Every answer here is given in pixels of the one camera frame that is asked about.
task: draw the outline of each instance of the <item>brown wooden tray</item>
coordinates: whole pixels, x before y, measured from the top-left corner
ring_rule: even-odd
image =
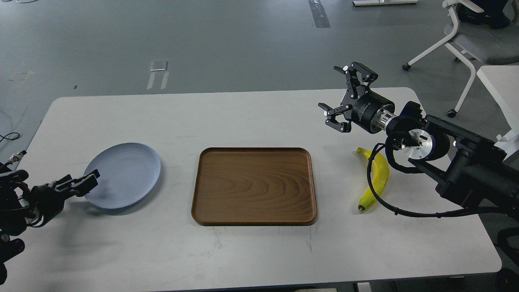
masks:
[[[302,148],[207,148],[191,215],[203,225],[310,225],[317,216]]]

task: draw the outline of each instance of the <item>gray floor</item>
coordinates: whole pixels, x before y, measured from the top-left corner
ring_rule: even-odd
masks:
[[[445,48],[401,69],[444,36],[441,2],[353,7],[322,0],[330,28],[316,28],[307,0],[1,2],[0,134],[14,130],[21,138],[0,143],[0,157],[26,149],[58,97],[344,88],[332,67],[351,61],[379,74],[372,87],[410,87],[428,113],[446,117],[468,69]],[[147,89],[155,60],[169,61],[164,89],[162,73]],[[494,140],[509,130],[477,78],[453,121]],[[517,226],[503,216],[482,219],[492,239]],[[379,282],[374,290],[496,291],[493,280]]]

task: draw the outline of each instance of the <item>banana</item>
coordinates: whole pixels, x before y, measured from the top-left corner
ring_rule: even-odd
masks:
[[[370,158],[371,150],[364,149],[364,148],[357,148],[355,152],[360,153],[366,157],[366,159]],[[378,195],[382,194],[382,191],[386,187],[386,182],[389,178],[389,164],[386,158],[380,154],[377,153],[375,155],[375,159],[373,159],[372,163],[372,182],[373,182],[373,188],[375,189],[375,192],[377,192]],[[375,204],[377,199],[375,199],[375,196],[371,192],[370,187],[364,191],[362,194],[362,197],[359,200],[359,210],[364,211],[369,209],[371,206]]]

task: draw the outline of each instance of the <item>plate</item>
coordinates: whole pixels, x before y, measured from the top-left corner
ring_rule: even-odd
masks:
[[[101,177],[85,198],[104,209],[128,207],[142,200],[157,182],[160,159],[153,148],[140,143],[123,143],[99,153],[87,166]]]

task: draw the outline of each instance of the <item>white table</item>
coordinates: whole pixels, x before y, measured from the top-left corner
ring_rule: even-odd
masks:
[[[409,88],[380,88],[397,104]],[[380,205],[357,210],[366,160],[385,134],[324,124],[318,102],[344,90],[72,97],[56,100],[19,169],[29,185],[80,176],[104,149],[138,141],[160,156],[156,187],[119,212],[71,198],[47,226],[22,234],[5,291],[163,291],[364,282],[496,272],[501,261],[478,216],[416,219]],[[208,147],[302,147],[318,207],[308,227],[204,227],[191,217],[198,156]],[[439,162],[445,167],[448,160]],[[402,208],[457,209],[426,175],[391,173],[384,197]]]
[[[498,135],[496,143],[509,157],[519,150],[519,66],[481,66],[477,75],[511,127],[504,136]]]
[[[419,0],[354,0],[354,6],[388,5],[388,4],[416,4]]]

